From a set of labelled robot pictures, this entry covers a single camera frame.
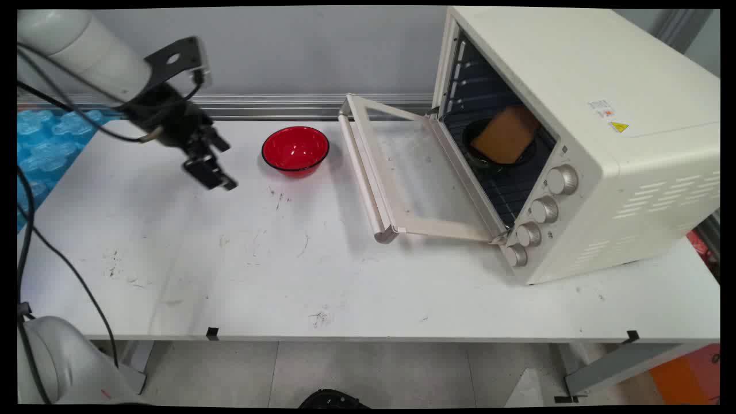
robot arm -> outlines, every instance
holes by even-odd
[[[187,157],[184,170],[202,185],[237,187],[211,149],[224,152],[230,145],[202,109],[167,83],[183,71],[193,71],[198,84],[205,82],[208,73],[198,38],[176,41],[141,59],[86,10],[21,10],[18,37],[106,91],[107,95],[97,93],[101,102],[153,133],[161,144],[181,149]]]

black cable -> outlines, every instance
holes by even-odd
[[[26,217],[26,212],[23,211],[19,203],[18,203],[18,211],[21,212],[24,218]],[[64,263],[66,263],[67,266],[69,266],[69,269],[71,269],[71,271],[77,277],[77,280],[79,280],[79,282],[82,284],[82,287],[85,288],[85,291],[87,292],[87,296],[89,296],[95,309],[97,309],[97,313],[99,313],[99,316],[102,319],[102,322],[105,324],[105,328],[107,329],[107,335],[110,337],[110,346],[113,349],[113,361],[115,363],[115,366],[118,367],[118,349],[117,347],[115,347],[115,337],[113,336],[113,330],[110,328],[110,324],[107,322],[107,318],[105,317],[105,314],[102,312],[102,309],[100,309],[99,305],[97,304],[97,300],[94,298],[94,295],[92,295],[90,288],[87,287],[85,280],[79,274],[79,272],[74,267],[74,265],[69,261],[69,259],[67,259],[66,256],[64,256],[59,250],[57,250],[57,248],[52,246],[52,244],[49,243],[48,240],[46,240],[46,237],[44,237],[43,234],[41,234],[41,232],[38,231],[35,225],[31,225],[29,223],[29,224],[26,224],[26,226],[32,227],[32,230],[34,233],[36,233],[36,236],[38,236],[38,238],[46,245],[46,247],[49,248],[50,251],[56,253],[56,255],[59,256],[59,258],[62,259]]]
[[[102,132],[108,134],[109,136],[112,136],[113,138],[117,138],[117,139],[120,139],[122,141],[128,141],[128,142],[140,142],[140,143],[143,143],[144,142],[141,139],[142,138],[145,138],[145,136],[144,137],[140,137],[140,138],[130,138],[130,137],[127,137],[127,136],[122,136],[122,135],[120,135],[118,133],[114,133],[114,132],[108,130],[107,128],[103,127],[102,125],[100,125],[97,122],[95,122],[92,119],[90,119],[89,116],[87,116],[85,113],[83,113],[82,110],[79,109],[79,107],[77,107],[71,101],[71,99],[69,99],[69,97],[67,97],[66,94],[64,94],[61,91],[61,89],[56,85],[56,83],[54,83],[53,80],[51,80],[51,78],[46,74],[46,72],[44,72],[40,67],[38,67],[38,65],[33,60],[31,60],[30,57],[28,57],[28,55],[26,55],[20,49],[17,49],[17,52],[18,52],[18,56],[20,56],[21,59],[25,60],[26,63],[28,64],[28,66],[30,66],[31,69],[33,69],[38,74],[38,76],[40,76],[43,79],[43,81],[46,82],[46,84],[49,85],[49,87],[51,89],[53,89],[53,91],[56,93],[56,95],[59,95],[59,97],[61,97],[61,99],[63,99],[63,101],[67,105],[69,105],[70,107],[72,107],[74,109],[74,112],[76,112],[77,115],[79,115],[82,119],[84,119],[85,121],[89,122],[91,125],[94,125],[95,127],[99,128]]]
[[[18,178],[21,180],[23,190],[26,192],[26,199],[28,200],[28,215],[23,214],[26,219],[26,234],[23,237],[23,246],[21,247],[21,258],[18,260],[18,305],[21,304],[21,283],[23,281],[23,271],[26,268],[26,258],[28,257],[28,247],[31,244],[32,227],[35,218],[35,204],[33,203],[33,193],[31,192],[31,186],[28,184],[26,175],[23,170],[18,166]],[[41,377],[38,374],[38,367],[36,366],[36,360],[33,357],[33,350],[31,349],[31,342],[28,341],[28,334],[26,333],[26,327],[23,326],[23,316],[18,315],[18,332],[21,334],[21,342],[23,343],[23,349],[26,352],[26,358],[28,359],[28,365],[31,368],[31,376],[33,382],[36,384],[36,389],[41,395],[41,399],[45,404],[51,404],[49,396],[46,394],[46,389],[43,387]]]
[[[56,99],[50,97],[49,95],[46,95],[45,93],[39,91],[36,88],[33,88],[32,86],[26,85],[25,83],[21,82],[20,80],[16,81],[16,86],[18,86],[20,89],[23,89],[24,91],[28,92],[29,94],[34,94],[35,96],[43,99],[44,101],[56,105],[57,107],[65,110],[66,112],[72,112],[73,109],[71,107],[67,106],[66,104],[63,104]]]
[[[31,368],[31,376],[33,377],[33,382],[36,383],[36,389],[38,389],[38,393],[41,395],[41,399],[43,400],[43,403],[51,404],[49,395],[46,394],[46,389],[43,387],[43,383],[41,381],[41,375],[38,373],[38,367],[36,366],[36,359],[33,357],[33,352],[31,350],[31,342],[28,341],[28,334],[26,333],[26,327],[23,326],[22,316],[18,316],[18,332],[20,332],[21,334],[21,342],[23,343],[23,348],[26,352],[26,358],[28,359],[28,365]]]
[[[23,173],[21,166],[18,166],[18,179],[21,180],[23,190],[26,192],[26,199],[28,200],[28,217],[26,221],[28,226],[26,227],[26,234],[23,237],[23,245],[21,247],[21,257],[18,259],[18,303],[21,302],[21,283],[23,283],[23,271],[26,269],[26,259],[28,257],[28,248],[31,245],[31,236],[33,228],[33,220],[35,218],[36,205],[33,202],[33,192],[31,186],[28,184],[26,175]]]
[[[38,50],[38,49],[36,49],[36,48],[34,48],[32,46],[28,46],[28,45],[26,45],[24,43],[21,43],[21,42],[17,42],[17,44],[18,44],[18,46],[24,48],[25,50],[28,50],[29,52],[33,53],[34,55],[36,55],[36,56],[44,59],[46,62],[51,63],[53,66],[56,66],[59,70],[63,71],[67,75],[73,77],[78,82],[80,82],[80,83],[88,86],[92,90],[94,90],[94,91],[96,91],[96,92],[98,92],[98,93],[100,93],[102,95],[105,95],[108,99],[111,99],[113,101],[119,102],[120,104],[128,104],[129,106],[132,106],[132,107],[147,108],[147,109],[151,109],[152,110],[152,109],[156,109],[156,108],[166,108],[166,107],[169,107],[169,106],[172,106],[172,105],[178,105],[181,102],[188,101],[190,98],[192,98],[198,92],[198,90],[202,86],[202,84],[204,83],[204,74],[202,73],[202,70],[201,69],[197,69],[197,70],[194,71],[194,82],[196,84],[196,86],[194,87],[194,90],[192,90],[192,92],[190,92],[186,97],[184,97],[181,100],[177,100],[175,102],[170,102],[170,103],[161,104],[161,105],[153,105],[153,106],[127,103],[126,100],[120,99],[120,98],[112,95],[110,92],[107,92],[106,90],[101,89],[100,87],[98,87],[97,85],[89,82],[85,78],[83,78],[83,77],[79,76],[78,74],[75,74],[74,72],[70,71],[69,69],[67,69],[63,65],[59,64],[55,60],[53,60],[50,57],[46,56],[40,50]]]

table leg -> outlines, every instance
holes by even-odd
[[[599,390],[689,354],[704,343],[627,343],[565,377],[571,396]]]

black tape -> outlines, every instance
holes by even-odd
[[[580,402],[580,400],[578,400],[578,396],[556,396],[554,402],[555,404],[570,404]]]
[[[220,328],[207,328],[207,334],[205,335],[207,339],[209,340],[220,340],[217,337],[217,332],[220,330]]]
[[[639,333],[636,331],[626,331],[626,334],[629,336],[629,338],[623,341],[623,343],[632,343],[639,340]]]

toaster oven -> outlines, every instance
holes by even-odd
[[[541,127],[524,162],[481,165],[467,131],[509,105]],[[449,7],[433,106],[339,112],[378,242],[488,242],[536,284],[660,254],[719,207],[721,81],[611,10]]]

